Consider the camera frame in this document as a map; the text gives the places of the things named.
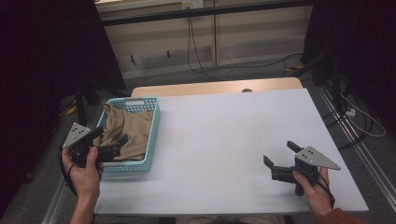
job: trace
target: power outlet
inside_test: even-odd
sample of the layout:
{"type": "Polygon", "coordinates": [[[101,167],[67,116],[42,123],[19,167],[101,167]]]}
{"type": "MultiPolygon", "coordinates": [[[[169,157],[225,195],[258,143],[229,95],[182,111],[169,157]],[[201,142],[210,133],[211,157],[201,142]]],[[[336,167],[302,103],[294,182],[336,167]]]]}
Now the power outlet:
{"type": "Polygon", "coordinates": [[[355,112],[355,109],[353,109],[353,108],[349,108],[347,111],[346,111],[346,115],[348,116],[348,117],[355,117],[355,114],[356,114],[356,112],[355,112]]]}
{"type": "Polygon", "coordinates": [[[201,0],[201,1],[192,0],[191,2],[192,2],[192,8],[202,8],[202,7],[204,7],[204,0],[201,0]]]}
{"type": "Polygon", "coordinates": [[[182,1],[181,9],[186,10],[192,8],[192,1],[182,1]]]}

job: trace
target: metal bracket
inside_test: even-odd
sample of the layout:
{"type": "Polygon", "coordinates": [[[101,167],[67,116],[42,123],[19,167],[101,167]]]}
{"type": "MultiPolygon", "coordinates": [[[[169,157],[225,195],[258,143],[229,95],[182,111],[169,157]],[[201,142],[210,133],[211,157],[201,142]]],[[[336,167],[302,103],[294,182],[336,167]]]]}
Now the metal bracket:
{"type": "Polygon", "coordinates": [[[338,171],[341,170],[341,167],[339,165],[331,161],[329,158],[324,156],[321,152],[317,151],[313,147],[305,147],[295,155],[295,158],[309,165],[326,167],[338,171]]]}
{"type": "Polygon", "coordinates": [[[64,141],[64,144],[62,145],[62,148],[65,149],[73,146],[76,142],[87,136],[91,131],[92,130],[87,127],[74,123],[66,137],[66,140],[64,141]]]}

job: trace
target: wrist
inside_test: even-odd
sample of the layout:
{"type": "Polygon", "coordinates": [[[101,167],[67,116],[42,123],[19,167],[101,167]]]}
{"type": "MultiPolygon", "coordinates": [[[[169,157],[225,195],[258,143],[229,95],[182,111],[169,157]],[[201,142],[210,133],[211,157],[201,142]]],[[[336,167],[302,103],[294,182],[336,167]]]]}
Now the wrist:
{"type": "Polygon", "coordinates": [[[99,198],[98,193],[85,193],[85,194],[79,194],[78,195],[78,204],[80,203],[81,205],[84,206],[93,206],[95,207],[96,202],[99,198]]]}
{"type": "Polygon", "coordinates": [[[325,216],[329,215],[331,212],[332,212],[332,209],[330,207],[329,208],[325,208],[325,209],[322,209],[320,211],[317,211],[314,214],[314,217],[325,217],[325,216]]]}

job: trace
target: black cable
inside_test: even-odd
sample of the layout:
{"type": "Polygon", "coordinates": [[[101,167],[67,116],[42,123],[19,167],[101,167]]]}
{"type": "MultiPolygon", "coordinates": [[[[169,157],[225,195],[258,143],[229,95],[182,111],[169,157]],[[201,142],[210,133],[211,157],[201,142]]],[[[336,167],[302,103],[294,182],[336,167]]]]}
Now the black cable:
{"type": "Polygon", "coordinates": [[[227,68],[262,68],[262,67],[271,66],[271,65],[274,65],[274,64],[277,64],[277,63],[285,62],[288,58],[293,57],[293,56],[296,56],[296,55],[302,55],[302,53],[294,53],[294,54],[291,54],[291,55],[286,56],[286,57],[283,58],[282,60],[276,61],[276,62],[274,62],[274,63],[268,63],[268,64],[262,64],[262,65],[233,65],[233,66],[214,67],[214,68],[210,68],[210,69],[205,70],[205,69],[202,67],[201,62],[200,62],[200,59],[199,59],[199,56],[198,56],[197,48],[196,48],[196,45],[195,45],[195,38],[194,38],[194,32],[193,32],[193,27],[192,27],[192,21],[191,21],[191,18],[190,18],[190,17],[188,17],[188,22],[189,22],[189,49],[188,49],[188,54],[187,54],[187,61],[188,61],[188,64],[189,64],[189,68],[190,68],[190,70],[191,70],[192,72],[194,72],[194,73],[205,73],[208,77],[213,78],[213,79],[215,79],[215,80],[218,80],[218,79],[216,79],[216,78],[214,78],[214,77],[211,77],[211,76],[208,74],[208,72],[211,72],[211,71],[214,71],[214,70],[218,70],[218,69],[227,69],[227,68]],[[190,45],[191,45],[191,38],[192,38],[192,41],[193,41],[193,44],[194,44],[195,54],[196,54],[196,56],[197,56],[198,63],[200,64],[200,67],[201,67],[201,70],[202,70],[202,71],[194,70],[194,69],[191,67],[191,62],[190,62],[190,50],[191,50],[190,45]]]}
{"type": "MultiPolygon", "coordinates": [[[[359,107],[361,107],[361,104],[359,103],[359,101],[356,99],[356,97],[355,97],[355,95],[354,94],[352,94],[352,97],[355,99],[355,102],[358,104],[358,106],[359,107]]],[[[369,116],[371,116],[371,109],[370,109],[370,107],[368,107],[368,110],[369,110],[369,116]]],[[[364,128],[363,128],[363,130],[364,130],[364,132],[361,132],[361,134],[357,137],[357,138],[355,138],[355,139],[353,139],[351,142],[349,142],[349,143],[347,143],[347,144],[345,144],[345,145],[343,145],[342,147],[339,147],[338,148],[338,150],[342,150],[342,149],[345,149],[345,148],[348,148],[348,147],[352,147],[352,146],[354,146],[354,145],[356,145],[356,144],[358,144],[361,140],[363,140],[368,134],[367,133],[369,133],[372,129],[373,129],[373,121],[370,119],[370,125],[369,125],[369,129],[368,130],[366,130],[366,128],[367,128],[367,116],[363,113],[363,117],[364,117],[364,128]]]]}
{"type": "Polygon", "coordinates": [[[73,165],[72,165],[72,166],[70,166],[70,168],[69,168],[69,171],[67,172],[67,176],[69,176],[69,177],[70,177],[70,171],[72,171],[72,168],[73,168],[75,165],[76,165],[76,163],[75,163],[75,162],[73,162],[73,165]]]}
{"type": "Polygon", "coordinates": [[[280,77],[283,77],[283,76],[285,76],[285,74],[286,74],[286,60],[283,60],[283,73],[282,73],[282,75],[280,75],[280,77]]]}
{"type": "Polygon", "coordinates": [[[194,48],[195,48],[195,55],[197,56],[198,64],[199,64],[199,66],[201,67],[201,70],[202,70],[202,72],[198,72],[198,73],[205,73],[205,75],[206,75],[207,77],[210,77],[210,78],[212,78],[212,79],[214,79],[214,80],[216,80],[216,81],[224,81],[224,80],[217,79],[217,78],[215,78],[215,77],[210,76],[210,75],[205,71],[205,69],[202,67],[202,65],[201,65],[201,60],[199,59],[199,56],[198,56],[197,46],[196,46],[196,44],[195,44],[194,30],[193,30],[193,27],[192,27],[191,18],[188,17],[187,20],[188,20],[188,22],[189,22],[189,51],[188,51],[188,54],[187,54],[187,56],[188,56],[188,57],[187,57],[187,60],[188,60],[189,67],[190,67],[191,71],[192,71],[192,72],[196,72],[196,71],[194,71],[194,70],[192,69],[191,64],[190,64],[190,42],[191,42],[191,36],[192,36],[192,41],[193,41],[194,48]]]}
{"type": "Polygon", "coordinates": [[[337,120],[333,121],[332,123],[326,124],[326,128],[329,128],[329,127],[333,126],[334,124],[338,123],[338,122],[339,122],[341,119],[343,119],[344,117],[345,117],[344,115],[343,115],[343,116],[340,116],[340,118],[338,118],[337,120]]]}
{"type": "Polygon", "coordinates": [[[300,173],[302,173],[302,174],[304,174],[305,176],[307,176],[310,180],[314,181],[315,184],[319,185],[319,186],[329,195],[330,203],[332,204],[332,207],[334,207],[335,198],[334,198],[334,196],[332,195],[332,193],[330,192],[329,183],[327,183],[327,181],[324,179],[324,177],[323,177],[322,175],[318,175],[318,176],[320,176],[320,177],[324,180],[324,182],[325,182],[326,185],[327,185],[327,188],[326,188],[322,183],[320,183],[320,181],[318,181],[317,178],[314,178],[314,177],[313,177],[311,174],[309,174],[306,170],[304,170],[304,169],[297,169],[297,171],[300,172],[300,173]]]}
{"type": "Polygon", "coordinates": [[[60,165],[60,168],[61,168],[62,175],[64,176],[64,182],[66,182],[66,185],[70,188],[70,190],[73,192],[73,194],[77,196],[76,188],[74,187],[73,181],[72,181],[72,179],[70,177],[70,171],[71,171],[72,167],[74,166],[74,164],[72,165],[72,167],[70,167],[68,172],[66,172],[66,170],[64,169],[64,160],[63,160],[63,157],[62,157],[62,151],[63,150],[64,149],[62,148],[62,146],[59,146],[58,162],[59,162],[59,165],[60,165]]]}
{"type": "Polygon", "coordinates": [[[330,112],[329,114],[323,115],[321,118],[322,119],[326,119],[327,117],[329,117],[330,115],[332,115],[335,112],[335,110],[333,110],[332,112],[330,112]]]}

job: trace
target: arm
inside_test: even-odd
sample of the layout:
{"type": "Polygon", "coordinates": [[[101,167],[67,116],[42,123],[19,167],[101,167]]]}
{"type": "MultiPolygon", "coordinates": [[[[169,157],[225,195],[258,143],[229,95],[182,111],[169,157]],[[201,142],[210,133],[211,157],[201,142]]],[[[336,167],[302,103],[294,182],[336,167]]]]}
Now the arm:
{"type": "MultiPolygon", "coordinates": [[[[319,174],[323,178],[319,178],[324,186],[330,185],[329,173],[327,168],[320,167],[319,174]]],[[[354,217],[343,210],[337,208],[332,210],[329,195],[320,186],[311,186],[309,181],[298,172],[293,172],[295,180],[303,186],[305,198],[312,215],[316,218],[316,224],[363,224],[366,223],[360,218],[354,217]]]]}
{"type": "Polygon", "coordinates": [[[90,149],[85,168],[74,165],[69,153],[70,149],[64,149],[62,152],[64,169],[68,172],[70,167],[72,167],[70,176],[78,194],[78,203],[70,223],[92,223],[93,209],[100,194],[100,178],[95,166],[98,149],[97,147],[90,149]]]}

